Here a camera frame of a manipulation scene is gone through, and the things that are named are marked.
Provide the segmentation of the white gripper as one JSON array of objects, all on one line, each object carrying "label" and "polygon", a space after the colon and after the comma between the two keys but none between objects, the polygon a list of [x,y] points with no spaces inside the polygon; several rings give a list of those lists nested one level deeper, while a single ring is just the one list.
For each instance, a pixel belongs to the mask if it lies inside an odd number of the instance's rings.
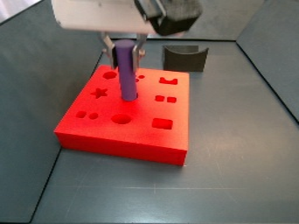
[{"label": "white gripper", "polygon": [[134,0],[50,0],[50,5],[54,19],[63,29],[101,32],[102,52],[113,69],[117,68],[117,56],[107,32],[141,33],[136,35],[132,50],[133,71],[136,71],[138,61],[145,56],[142,49],[145,34],[154,33],[154,29],[144,21]]}]

